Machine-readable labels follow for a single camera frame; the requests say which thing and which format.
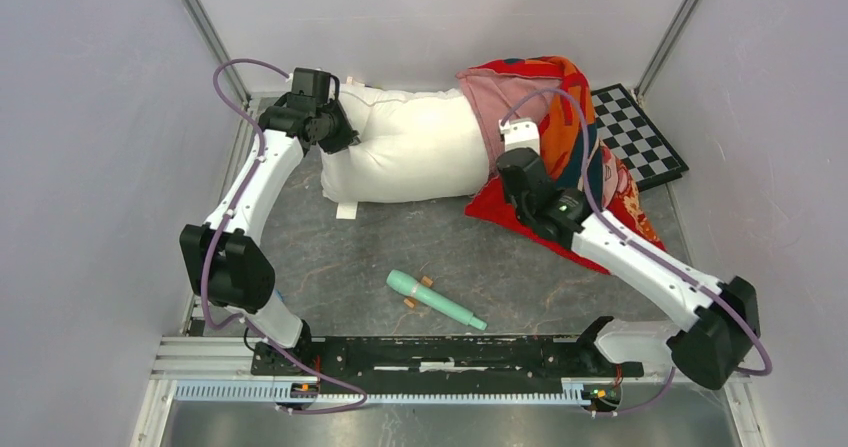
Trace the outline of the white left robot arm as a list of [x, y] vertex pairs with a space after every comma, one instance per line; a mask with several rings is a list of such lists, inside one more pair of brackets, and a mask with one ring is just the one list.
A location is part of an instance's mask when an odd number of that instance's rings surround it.
[[276, 291], [276, 276], [259, 243], [271, 208], [293, 170], [313, 146], [334, 154], [356, 145], [339, 100], [340, 80], [321, 70], [297, 68], [290, 89], [257, 118], [244, 113], [253, 144], [221, 203], [200, 225], [186, 225], [179, 245], [203, 309], [217, 306], [229, 317], [208, 326], [242, 321], [270, 345], [290, 374], [306, 372], [313, 346], [301, 338], [305, 323]]

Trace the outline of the pink red patterned pillowcase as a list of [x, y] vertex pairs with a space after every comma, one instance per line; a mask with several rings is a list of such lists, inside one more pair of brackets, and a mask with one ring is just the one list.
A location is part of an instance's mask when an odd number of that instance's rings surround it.
[[500, 123], [516, 107], [516, 117], [537, 124], [541, 158], [558, 186], [588, 184], [603, 209], [657, 248], [663, 246], [642, 209], [635, 180], [598, 138], [590, 86], [574, 63], [561, 56], [499, 59], [456, 77], [489, 160], [503, 153]]

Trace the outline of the white pillow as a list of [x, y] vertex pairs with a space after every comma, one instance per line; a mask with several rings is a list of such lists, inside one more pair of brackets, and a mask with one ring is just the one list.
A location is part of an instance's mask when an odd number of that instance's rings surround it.
[[481, 130], [460, 90], [344, 85], [339, 100], [359, 142], [322, 154], [321, 186], [329, 200], [390, 204], [469, 196], [488, 180]]

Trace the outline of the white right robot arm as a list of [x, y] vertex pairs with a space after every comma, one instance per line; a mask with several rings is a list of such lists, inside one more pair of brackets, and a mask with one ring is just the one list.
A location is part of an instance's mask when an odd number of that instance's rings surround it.
[[559, 188], [541, 157], [521, 147], [496, 161], [505, 200], [518, 222], [537, 237], [594, 262], [641, 293], [677, 326], [660, 354], [696, 384], [721, 389], [757, 350], [772, 370], [760, 340], [755, 287], [741, 277], [724, 282], [678, 261], [636, 235], [577, 188]]

